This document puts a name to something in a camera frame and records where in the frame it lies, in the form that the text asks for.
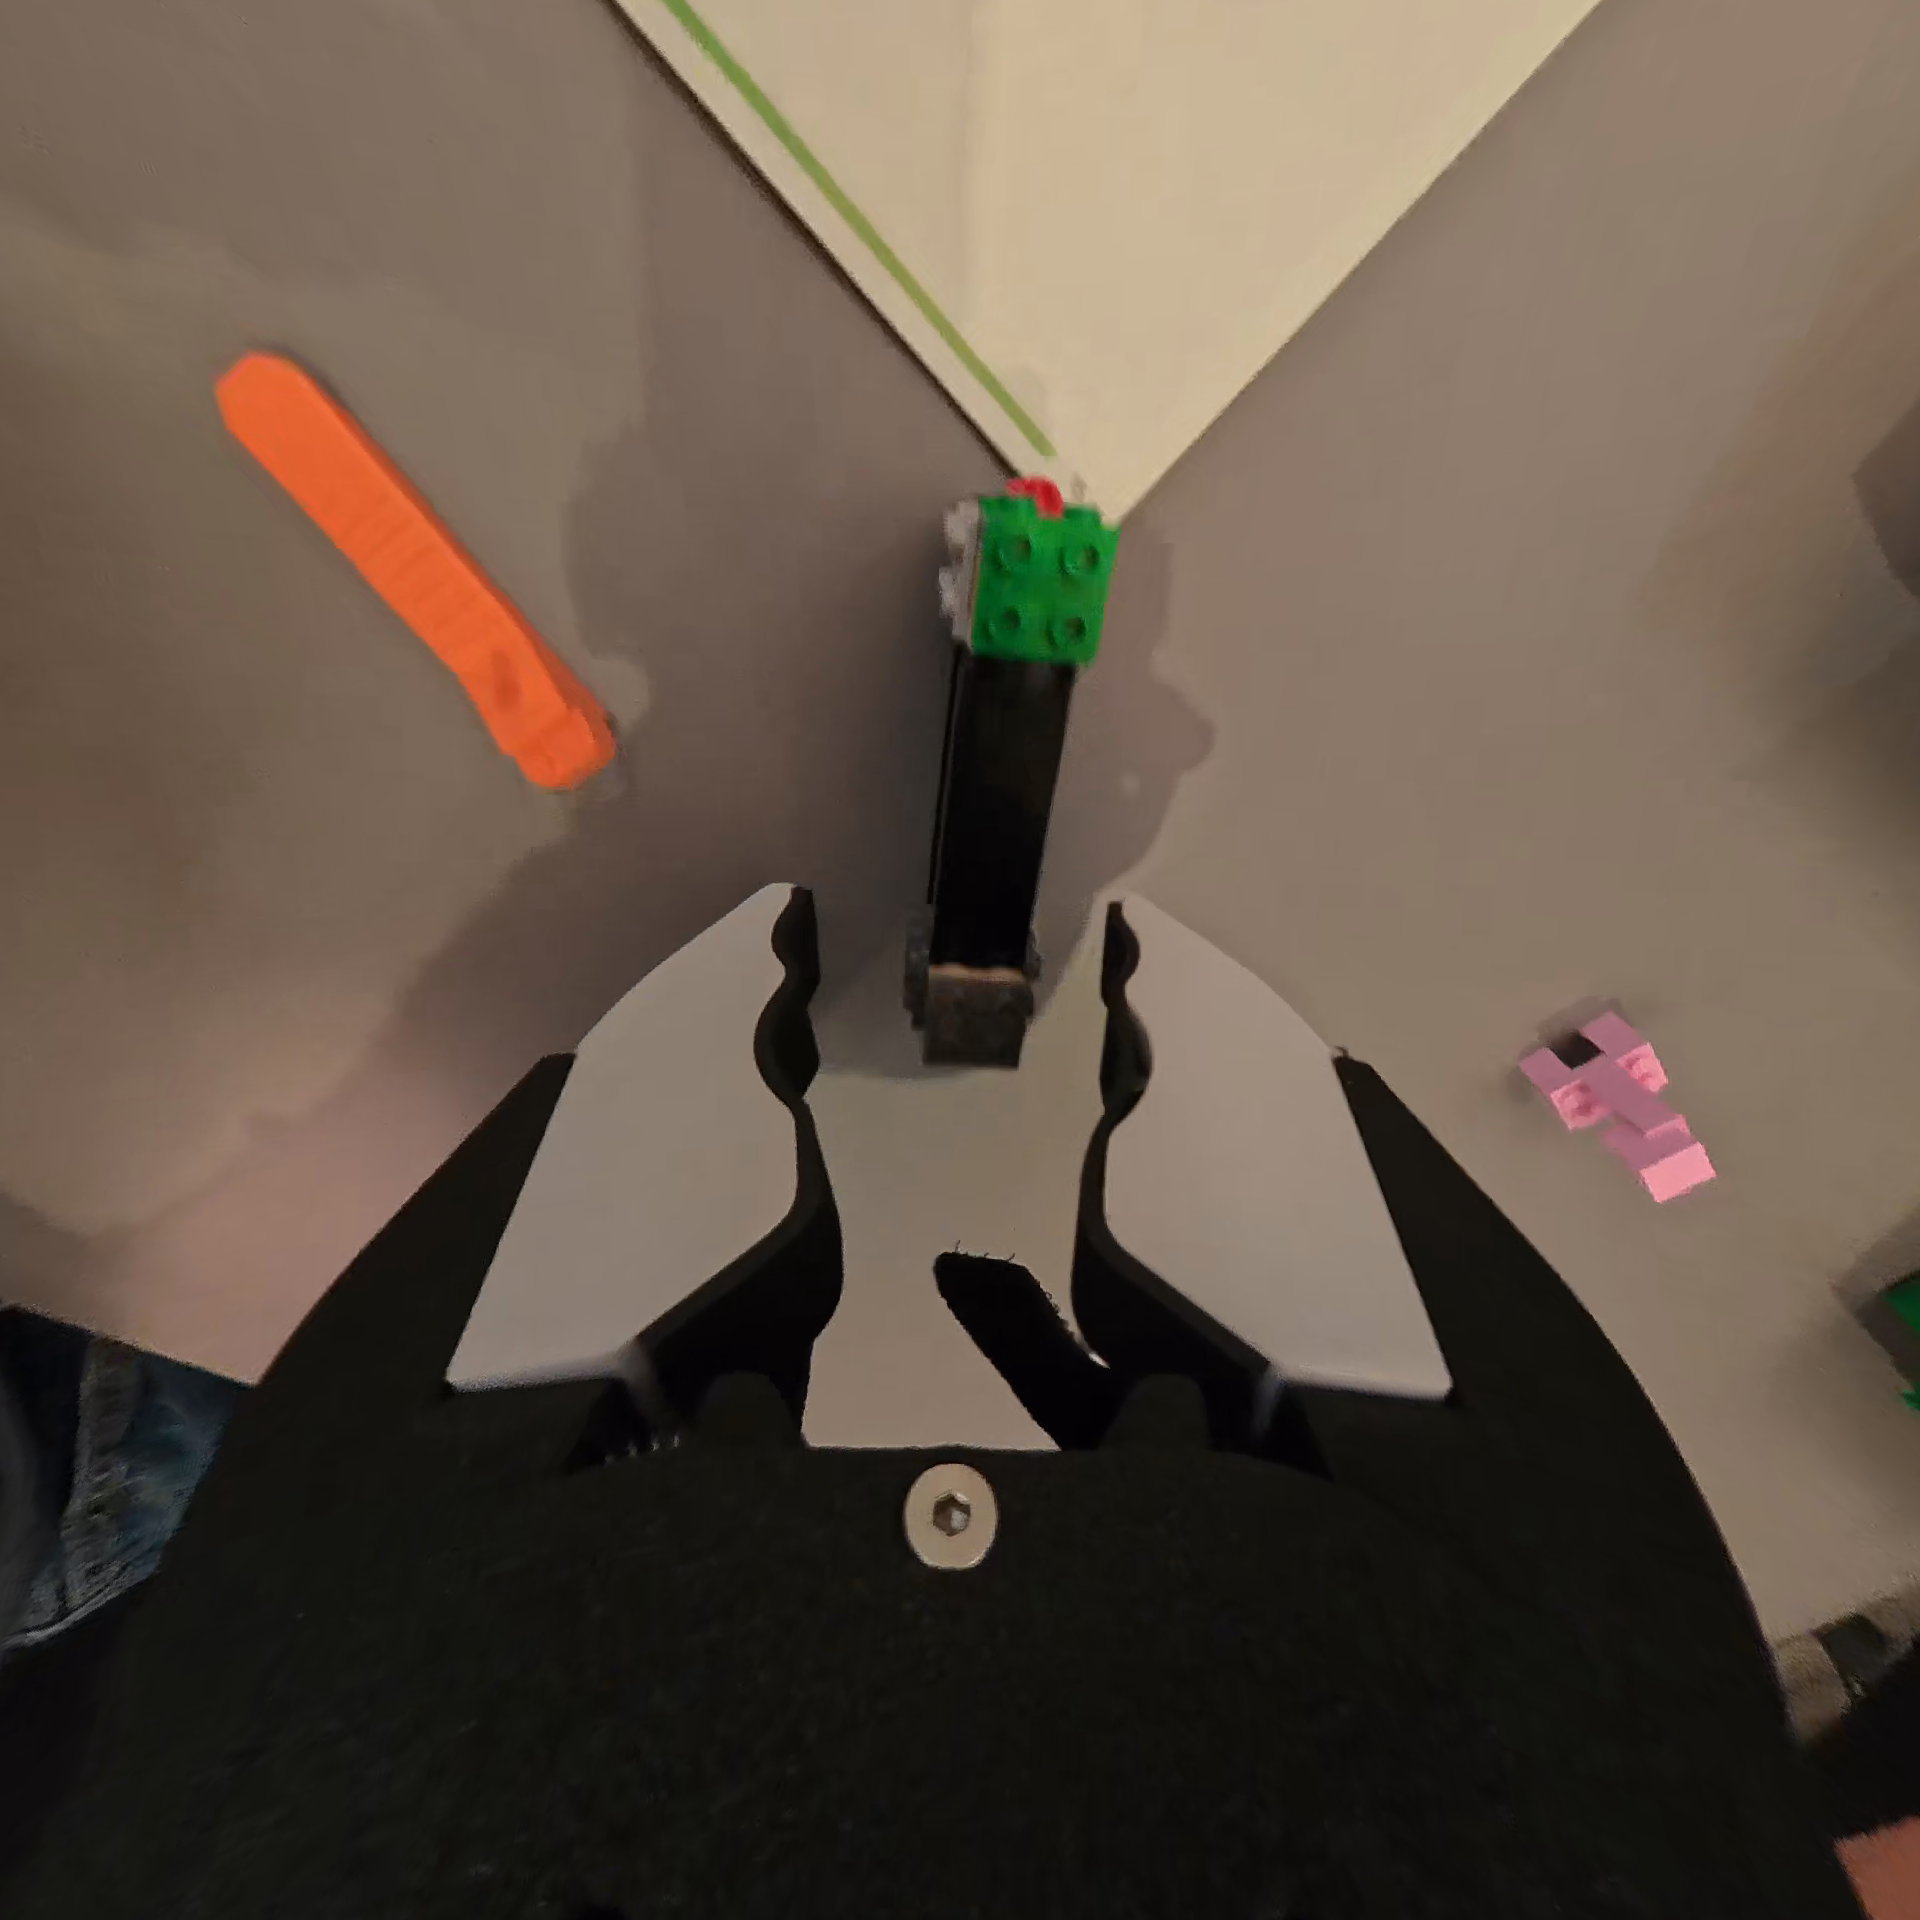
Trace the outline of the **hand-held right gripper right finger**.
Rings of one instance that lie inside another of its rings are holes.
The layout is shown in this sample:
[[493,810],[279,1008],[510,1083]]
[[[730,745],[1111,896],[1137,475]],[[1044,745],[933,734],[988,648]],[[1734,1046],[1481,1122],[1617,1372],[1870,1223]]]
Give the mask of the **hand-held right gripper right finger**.
[[1454,1376],[1336,1049],[1146,900],[1107,906],[1099,998],[1071,1267],[1090,1352],[1189,1375],[1210,1402],[1442,1402]]

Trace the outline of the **person's jeans leg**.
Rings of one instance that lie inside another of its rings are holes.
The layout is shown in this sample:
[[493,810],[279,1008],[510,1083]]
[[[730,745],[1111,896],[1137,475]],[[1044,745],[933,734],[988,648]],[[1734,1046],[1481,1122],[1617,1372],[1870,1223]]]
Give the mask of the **person's jeans leg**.
[[2,1653],[156,1573],[244,1393],[229,1375],[2,1309]]

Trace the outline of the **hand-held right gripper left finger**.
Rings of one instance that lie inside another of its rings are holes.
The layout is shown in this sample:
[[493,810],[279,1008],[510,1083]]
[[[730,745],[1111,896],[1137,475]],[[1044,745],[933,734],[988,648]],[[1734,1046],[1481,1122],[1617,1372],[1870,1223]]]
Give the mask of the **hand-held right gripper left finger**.
[[458,1392],[729,1372],[806,1393],[843,1292],[815,1119],[806,887],[774,883],[647,972],[570,1055],[446,1365]]

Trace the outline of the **green and black brick assembly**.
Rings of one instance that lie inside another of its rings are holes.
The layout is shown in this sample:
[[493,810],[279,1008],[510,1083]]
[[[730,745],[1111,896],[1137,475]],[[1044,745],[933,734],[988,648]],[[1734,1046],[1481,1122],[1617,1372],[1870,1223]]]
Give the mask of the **green and black brick assembly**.
[[1038,1008],[1034,910],[1075,689],[1099,654],[1116,526],[1048,475],[943,519],[951,636],[926,906],[902,1002],[927,1069],[1017,1069]]

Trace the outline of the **white instruction booklet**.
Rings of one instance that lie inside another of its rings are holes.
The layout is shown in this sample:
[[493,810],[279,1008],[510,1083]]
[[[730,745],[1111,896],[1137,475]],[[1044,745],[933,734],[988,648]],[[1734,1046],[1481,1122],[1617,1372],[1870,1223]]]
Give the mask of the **white instruction booklet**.
[[1010,467],[1124,518],[1595,2],[619,2]]

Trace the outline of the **orange brick separator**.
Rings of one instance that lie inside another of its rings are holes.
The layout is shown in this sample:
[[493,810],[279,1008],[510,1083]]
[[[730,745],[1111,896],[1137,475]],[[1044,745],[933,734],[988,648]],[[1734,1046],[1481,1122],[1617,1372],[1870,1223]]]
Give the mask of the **orange brick separator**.
[[310,371],[251,350],[219,373],[213,402],[229,433],[458,682],[528,783],[565,793],[614,764],[601,700]]

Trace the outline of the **pink brick pig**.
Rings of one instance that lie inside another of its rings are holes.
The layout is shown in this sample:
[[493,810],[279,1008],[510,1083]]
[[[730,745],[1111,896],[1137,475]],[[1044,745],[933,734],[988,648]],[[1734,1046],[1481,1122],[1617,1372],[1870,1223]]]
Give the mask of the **pink brick pig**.
[[1523,1083],[1571,1133],[1600,1130],[1602,1147],[1654,1202],[1709,1187],[1706,1144],[1666,1102],[1669,1074],[1654,1042],[1605,1005],[1519,1059]]

